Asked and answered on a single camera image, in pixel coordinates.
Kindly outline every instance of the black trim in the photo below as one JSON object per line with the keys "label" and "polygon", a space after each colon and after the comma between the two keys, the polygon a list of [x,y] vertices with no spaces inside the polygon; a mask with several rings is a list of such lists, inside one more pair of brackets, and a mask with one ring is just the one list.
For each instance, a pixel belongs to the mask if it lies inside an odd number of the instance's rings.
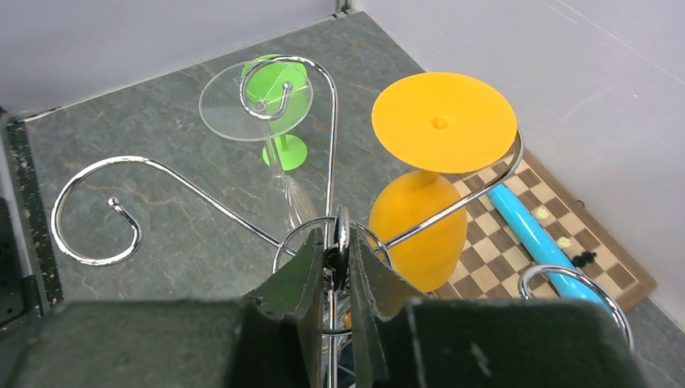
{"label": "black trim", "polygon": [[23,198],[23,209],[26,210],[28,225],[31,229],[32,242],[35,247],[38,269],[43,279],[45,296],[48,299],[48,304],[54,306],[55,303],[63,299],[62,286],[53,253],[53,245],[50,241],[48,221],[40,196],[26,128],[23,123],[11,123],[6,127],[6,135],[9,148],[7,157],[14,159],[12,160],[13,163],[10,164],[10,171],[16,170],[17,187],[21,198]]}

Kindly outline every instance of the chess square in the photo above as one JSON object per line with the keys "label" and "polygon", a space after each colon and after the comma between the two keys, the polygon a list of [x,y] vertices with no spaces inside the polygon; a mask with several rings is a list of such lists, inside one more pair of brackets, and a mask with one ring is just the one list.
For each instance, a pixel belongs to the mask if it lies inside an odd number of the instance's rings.
{"label": "chess square", "polygon": [[533,295],[540,299],[555,299],[559,297],[559,295],[557,295],[557,292],[554,291],[554,289],[549,283],[543,283],[542,285],[540,285],[540,287],[536,288],[533,291]]}
{"label": "chess square", "polygon": [[567,256],[569,256],[569,259],[572,259],[576,255],[580,255],[584,249],[580,246],[580,243],[578,243],[578,240],[575,238],[570,238],[571,245],[568,248],[562,249],[564,253],[566,253]]}
{"label": "chess square", "polygon": [[533,194],[531,191],[522,192],[519,195],[519,200],[529,212],[532,212],[535,208],[542,205],[542,202],[540,202],[540,200],[538,200],[535,194]]}
{"label": "chess square", "polygon": [[471,277],[483,293],[490,291],[499,284],[499,280],[497,280],[488,266],[480,267],[476,271],[471,272]]}
{"label": "chess square", "polygon": [[540,274],[532,277],[528,282],[528,288],[532,291],[538,289],[541,285],[548,282],[547,276],[545,274]]}
{"label": "chess square", "polygon": [[604,270],[597,264],[596,261],[594,263],[585,264],[580,269],[591,279],[596,279],[597,276],[602,275],[604,273]]}
{"label": "chess square", "polygon": [[502,281],[502,287],[510,297],[519,297],[519,274],[507,277]]}
{"label": "chess square", "polygon": [[440,286],[439,289],[435,291],[438,297],[442,299],[459,299],[459,294],[456,293],[454,286],[449,282]]}
{"label": "chess square", "polygon": [[597,249],[595,249],[595,253],[597,254],[595,256],[595,263],[597,263],[604,271],[608,270],[619,262],[616,255],[611,253],[609,248],[604,245],[597,247]]}
{"label": "chess square", "polygon": [[564,226],[562,226],[559,221],[555,221],[549,224],[549,226],[547,226],[545,230],[547,230],[547,233],[549,233],[549,237],[551,237],[554,241],[557,241],[559,238],[562,237],[571,237],[569,232],[567,232],[566,229],[564,229]]}
{"label": "chess square", "polygon": [[492,259],[499,256],[497,247],[487,238],[473,244],[473,249],[476,250],[486,263],[489,263]]}
{"label": "chess square", "polygon": [[466,271],[468,272],[473,272],[485,265],[485,261],[483,261],[473,247],[461,252],[459,261],[462,265],[464,265],[464,268],[466,268]]}
{"label": "chess square", "polygon": [[509,234],[501,228],[490,235],[490,240],[500,252],[506,252],[509,248],[516,246],[514,240],[512,240],[511,237],[509,237]]}
{"label": "chess square", "polygon": [[512,247],[502,253],[504,259],[506,259],[507,263],[509,263],[511,268],[516,272],[531,264],[531,260],[529,260],[528,257],[523,254],[521,251],[522,249],[523,248]]}
{"label": "chess square", "polygon": [[461,196],[465,196],[470,193],[469,188],[466,187],[466,183],[464,183],[463,180],[457,180],[453,186],[456,188],[456,190],[459,192]]}
{"label": "chess square", "polygon": [[471,190],[471,192],[475,192],[477,190],[480,190],[485,186],[485,182],[483,182],[483,179],[481,179],[480,176],[474,175],[470,178],[464,179],[464,183],[466,183],[466,187]]}
{"label": "chess square", "polygon": [[540,183],[540,178],[531,170],[527,168],[519,173],[519,178],[525,183],[526,186],[532,188]]}
{"label": "chess square", "polygon": [[554,198],[556,195],[554,194],[554,191],[546,184],[538,184],[535,187],[531,188],[531,191],[535,196],[537,197],[540,202],[543,204],[549,202]]}
{"label": "chess square", "polygon": [[575,235],[586,228],[585,224],[580,221],[580,218],[573,213],[568,213],[562,217],[559,217],[559,222],[571,235]]}
{"label": "chess square", "polygon": [[488,209],[488,212],[492,212],[494,210],[494,205],[492,205],[492,202],[490,202],[490,198],[488,198],[488,196],[482,196],[478,198],[478,200],[483,203],[483,206]]}
{"label": "chess square", "polygon": [[506,162],[497,162],[490,169],[494,171],[495,174],[501,174],[503,171],[506,170]]}
{"label": "chess square", "polygon": [[571,212],[558,197],[554,197],[545,202],[544,207],[546,207],[555,218],[564,217]]}
{"label": "chess square", "polygon": [[[537,212],[547,212],[547,217],[545,218],[538,218],[536,216]],[[538,206],[536,209],[533,209],[531,211],[533,217],[536,218],[537,223],[540,224],[543,228],[546,228],[547,226],[551,225],[553,222],[555,222],[557,219],[552,216],[552,213],[544,207],[544,205]]]}
{"label": "chess square", "polygon": [[514,242],[514,244],[519,245],[521,241],[519,240],[519,237],[514,233],[513,230],[509,226],[504,226],[502,227],[502,230],[504,230],[504,233],[509,234],[509,237],[511,238],[511,241]]}
{"label": "chess square", "polygon": [[609,276],[608,273],[603,273],[594,280],[610,295],[620,295],[622,293],[621,287]]}
{"label": "chess square", "polygon": [[466,240],[469,241],[471,245],[475,245],[487,237],[487,234],[481,229],[477,221],[469,222],[466,227]]}
{"label": "chess square", "polygon": [[459,280],[462,280],[465,277],[469,277],[469,271],[466,269],[466,267],[464,267],[464,263],[459,260],[456,263],[456,268],[454,269],[452,276],[450,276],[449,282],[456,284]]}
{"label": "chess square", "polygon": [[528,186],[517,176],[514,175],[507,179],[504,184],[514,193],[515,196],[520,196],[522,193],[528,191]]}
{"label": "chess square", "polygon": [[495,220],[495,222],[497,222],[497,225],[499,225],[499,226],[507,226],[508,225],[506,223],[506,221],[504,220],[504,218],[502,218],[502,214],[500,214],[497,210],[490,212],[490,216],[492,216],[492,218]]}
{"label": "chess square", "polygon": [[483,294],[483,291],[471,276],[457,281],[454,288],[463,299],[475,299]]}
{"label": "chess square", "polygon": [[[512,157],[510,157],[510,156],[507,155],[503,160],[506,162],[506,164],[510,164],[510,163],[511,163],[511,160],[512,160]],[[516,169],[514,170],[514,173],[515,173],[516,175],[520,175],[522,172],[524,172],[524,171],[526,171],[526,170],[530,170],[530,169],[531,169],[530,166],[528,166],[528,164],[525,163],[525,162],[522,160],[521,163],[519,163],[519,165],[516,166]]]}
{"label": "chess square", "polygon": [[586,251],[594,251],[599,247],[599,241],[597,241],[597,238],[587,229],[583,229],[576,233],[575,238]]}
{"label": "chess square", "polygon": [[626,289],[635,283],[635,278],[632,277],[630,272],[618,263],[607,270],[607,275],[611,276],[616,285],[621,289]]}
{"label": "chess square", "polygon": [[479,200],[474,200],[470,204],[466,205],[466,211],[471,214],[474,218],[478,218],[485,213],[488,213],[488,209],[485,208],[482,202]]}
{"label": "chess square", "polygon": [[510,299],[509,291],[503,285],[496,285],[490,291],[485,293],[485,296],[490,299]]}
{"label": "chess square", "polygon": [[493,171],[491,168],[485,168],[483,170],[478,171],[478,176],[483,179],[483,182],[489,182],[497,177],[497,173]]}
{"label": "chess square", "polygon": [[487,236],[490,236],[492,233],[500,230],[499,224],[494,220],[492,214],[490,213],[485,213],[480,217],[476,217],[476,223],[481,227]]}
{"label": "chess square", "polygon": [[488,268],[497,278],[497,280],[502,281],[511,275],[514,275],[516,271],[511,267],[511,264],[506,261],[503,255],[495,257],[488,264]]}

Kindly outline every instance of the curved metal arm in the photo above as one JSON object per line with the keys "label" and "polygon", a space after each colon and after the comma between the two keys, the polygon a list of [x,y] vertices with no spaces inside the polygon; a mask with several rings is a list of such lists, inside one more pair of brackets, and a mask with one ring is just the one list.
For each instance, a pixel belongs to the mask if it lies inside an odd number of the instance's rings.
{"label": "curved metal arm", "polygon": [[[230,218],[231,220],[235,221],[238,223],[238,225],[242,226],[243,228],[249,230],[250,232],[257,234],[260,238],[262,238],[264,241],[267,243],[270,243],[273,247],[279,247],[280,241],[276,240],[275,238],[271,237],[267,232],[259,229],[257,226],[253,225],[249,221],[247,221],[245,218],[237,215],[234,213],[231,209],[228,209],[224,205],[222,205],[219,201],[215,200],[213,197],[211,197],[209,194],[207,194],[204,190],[201,188],[198,188],[195,186],[193,183],[191,183],[188,179],[184,178],[182,175],[180,175],[178,172],[172,170],[171,168],[161,164],[160,162],[157,162],[153,159],[150,158],[145,158],[141,156],[116,156],[114,158],[107,158],[104,160],[101,160],[99,162],[95,162],[91,164],[90,166],[84,168],[81,170],[78,174],[76,174],[65,186],[62,188],[62,191],[60,192],[60,195],[57,196],[57,199],[55,200],[55,206],[53,209],[53,215],[50,218],[50,226],[53,230],[53,236],[55,240],[57,241],[57,246],[59,247],[60,251],[64,252],[67,254],[69,257],[77,260],[79,263],[82,264],[88,264],[88,265],[112,265],[112,264],[117,264],[122,260],[127,259],[131,255],[133,255],[138,248],[141,246],[142,243],[142,233],[141,233],[141,226],[138,224],[135,218],[133,218],[121,205],[121,201],[116,199],[115,197],[110,198],[107,200],[107,204],[111,209],[113,209],[115,212],[117,212],[121,217],[123,217],[126,222],[131,226],[131,229],[133,230],[133,238],[131,241],[131,244],[126,248],[123,252],[119,253],[118,255],[114,255],[112,257],[108,257],[106,259],[92,259],[89,257],[85,257],[84,255],[81,255],[74,251],[69,245],[66,243],[64,240],[64,237],[62,236],[62,231],[61,231],[61,217],[62,217],[62,210],[64,207],[64,203],[66,202],[67,198],[69,198],[69,195],[74,191],[74,189],[90,174],[93,174],[94,172],[98,170],[102,170],[104,167],[112,166],[114,164],[121,164],[121,163],[140,163],[144,164],[146,166],[150,166],[153,168],[156,168],[159,171],[165,172],[168,175],[171,176],[171,178],[179,181],[183,186],[186,188],[190,189],[190,191],[194,192],[197,196],[202,198],[205,202],[209,203],[211,206],[213,206],[215,209],[219,210],[222,214]],[[288,247],[281,247],[282,251],[286,251],[290,255],[295,255],[295,251]]]}
{"label": "curved metal arm", "polygon": [[546,264],[546,265],[536,265],[533,267],[530,267],[526,272],[523,273],[523,275],[519,278],[519,294],[523,299],[530,300],[532,299],[531,291],[528,289],[528,282],[535,276],[535,275],[540,275],[546,272],[554,272],[558,273],[560,275],[568,276],[570,278],[573,278],[579,282],[581,282],[583,285],[585,285],[588,289],[592,290],[592,292],[596,293],[598,297],[604,301],[604,303],[607,305],[609,310],[611,311],[611,317],[614,318],[614,321],[616,321],[616,326],[621,329],[621,331],[625,335],[625,340],[628,342],[628,346],[630,347],[630,350],[632,351],[632,347],[634,345],[634,341],[632,338],[632,331],[630,330],[630,324],[628,323],[628,318],[626,318],[623,310],[620,308],[619,304],[616,303],[616,300],[609,295],[607,291],[605,291],[600,285],[595,283],[593,280],[589,279],[587,276],[582,275],[581,273],[575,272],[573,269],[562,267],[561,265],[552,265],[552,264]]}
{"label": "curved metal arm", "polygon": [[385,246],[389,248],[392,248],[396,246],[397,244],[405,241],[408,238],[411,238],[415,236],[418,233],[421,233],[425,229],[431,227],[434,225],[436,222],[442,220],[443,218],[449,216],[450,214],[454,213],[455,211],[465,207],[468,205],[471,201],[478,199],[478,197],[486,194],[493,188],[495,188],[498,184],[504,182],[507,180],[510,176],[514,174],[514,171],[516,170],[516,167],[519,166],[521,163],[521,160],[523,160],[523,137],[521,136],[521,132],[516,129],[516,138],[514,139],[514,143],[516,144],[516,154],[514,158],[511,160],[511,164],[504,170],[502,171],[499,175],[494,177],[492,180],[490,180],[488,183],[483,186],[480,190],[477,192],[471,192],[464,198],[461,198],[457,202],[455,202],[452,205],[449,205],[447,208],[441,210],[439,213],[437,213],[434,216],[431,216],[427,218],[424,221],[419,222],[417,225],[412,226],[408,230],[405,230],[404,232],[398,234],[397,236],[391,238],[387,242],[385,242]]}

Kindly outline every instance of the yellow dot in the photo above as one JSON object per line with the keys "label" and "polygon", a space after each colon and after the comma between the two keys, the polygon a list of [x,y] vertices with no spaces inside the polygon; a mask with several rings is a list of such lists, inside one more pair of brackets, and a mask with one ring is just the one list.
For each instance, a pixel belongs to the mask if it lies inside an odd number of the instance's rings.
{"label": "yellow dot", "polygon": [[433,120],[431,120],[431,124],[435,129],[445,129],[448,127],[449,121],[445,120],[442,117],[435,117]]}

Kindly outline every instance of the white wall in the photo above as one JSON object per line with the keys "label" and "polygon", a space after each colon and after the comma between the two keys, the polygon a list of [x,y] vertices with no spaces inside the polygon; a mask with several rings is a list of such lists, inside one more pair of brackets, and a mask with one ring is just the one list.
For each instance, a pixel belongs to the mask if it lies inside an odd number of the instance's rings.
{"label": "white wall", "polygon": [[9,0],[0,106],[42,112],[306,27],[335,0]]}
{"label": "white wall", "polygon": [[685,2],[359,0],[426,70],[480,78],[685,323]]}

